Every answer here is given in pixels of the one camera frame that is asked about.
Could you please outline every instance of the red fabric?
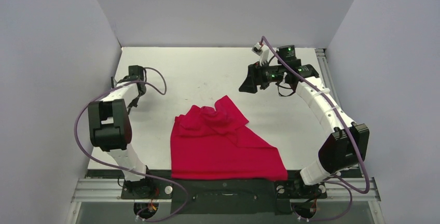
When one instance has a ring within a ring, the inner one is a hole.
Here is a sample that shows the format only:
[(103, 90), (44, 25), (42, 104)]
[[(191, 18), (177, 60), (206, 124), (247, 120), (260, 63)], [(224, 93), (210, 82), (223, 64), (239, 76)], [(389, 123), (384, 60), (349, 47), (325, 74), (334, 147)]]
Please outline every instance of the red fabric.
[(186, 115), (175, 118), (172, 177), (287, 180), (278, 150), (245, 126), (249, 121), (231, 99), (225, 96), (214, 106), (193, 105)]

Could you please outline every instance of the white table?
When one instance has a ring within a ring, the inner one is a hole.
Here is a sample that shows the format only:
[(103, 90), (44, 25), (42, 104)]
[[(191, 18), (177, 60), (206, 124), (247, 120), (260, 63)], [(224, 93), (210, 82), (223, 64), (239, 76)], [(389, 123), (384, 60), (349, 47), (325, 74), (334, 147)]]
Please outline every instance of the white table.
[[(322, 74), (314, 49), (297, 48), (296, 53), (303, 65), (311, 64)], [(116, 70), (117, 80), (127, 75), (129, 65), (140, 65), (158, 69), (168, 85), (165, 96), (147, 88), (139, 106), (130, 113), (132, 145), (141, 161), (153, 170), (170, 170), (174, 117), (186, 114), (191, 105), (214, 106), (224, 95), (249, 119), (247, 126), (252, 131), (278, 148), (286, 169), (300, 170), (314, 161), (326, 137), (300, 97), (279, 97), (273, 84), (256, 94), (238, 91), (247, 66), (258, 59), (250, 48), (124, 48)], [(163, 82), (155, 72), (148, 71), (147, 77), (150, 83), (163, 89)], [(115, 163), (100, 148), (94, 148), (92, 155)], [(88, 169), (112, 168), (90, 161)]]

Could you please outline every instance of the table surface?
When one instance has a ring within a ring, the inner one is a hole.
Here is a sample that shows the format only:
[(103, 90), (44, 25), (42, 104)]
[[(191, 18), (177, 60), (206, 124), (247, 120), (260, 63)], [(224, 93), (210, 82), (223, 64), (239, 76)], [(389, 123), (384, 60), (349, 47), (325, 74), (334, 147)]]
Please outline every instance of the table surface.
[[(314, 49), (296, 48), (296, 54), (303, 65), (311, 64), (322, 74)], [(326, 137), (299, 96), (279, 97), (275, 85), (256, 94), (238, 91), (247, 66), (258, 59), (250, 48), (125, 47), (116, 70), (117, 80), (127, 75), (129, 65), (140, 65), (158, 69), (168, 86), (165, 96), (147, 88), (139, 106), (130, 113), (132, 145), (140, 160), (150, 169), (170, 170), (174, 117), (186, 114), (192, 105), (214, 106), (216, 100), (227, 95), (249, 120), (247, 126), (278, 148), (287, 170), (300, 170), (313, 162)], [(163, 82), (155, 72), (148, 71), (147, 78), (163, 90)], [(92, 155), (115, 163), (100, 148), (94, 148)], [(88, 169), (112, 168), (90, 161)]]

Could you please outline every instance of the gray wall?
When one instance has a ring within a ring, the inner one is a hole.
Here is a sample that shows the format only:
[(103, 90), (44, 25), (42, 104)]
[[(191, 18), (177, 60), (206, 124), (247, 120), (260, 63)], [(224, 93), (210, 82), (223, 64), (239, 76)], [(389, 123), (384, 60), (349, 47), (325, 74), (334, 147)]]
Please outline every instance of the gray wall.
[(387, 223), (440, 223), (440, 0), (354, 0), (327, 50)]
[(353, 0), (98, 0), (123, 46), (327, 47)]
[(64, 223), (86, 165), (73, 123), (119, 44), (96, 0), (1, 0), (0, 16), (0, 222)]

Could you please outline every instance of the red cloth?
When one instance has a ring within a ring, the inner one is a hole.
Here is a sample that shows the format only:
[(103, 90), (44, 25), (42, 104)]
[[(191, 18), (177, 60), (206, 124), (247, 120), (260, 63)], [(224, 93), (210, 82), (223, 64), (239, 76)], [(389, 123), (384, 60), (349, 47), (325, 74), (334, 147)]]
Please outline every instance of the red cloth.
[(214, 106), (193, 105), (186, 115), (175, 118), (172, 177), (287, 180), (278, 150), (245, 126), (249, 121), (231, 99), (224, 96)]

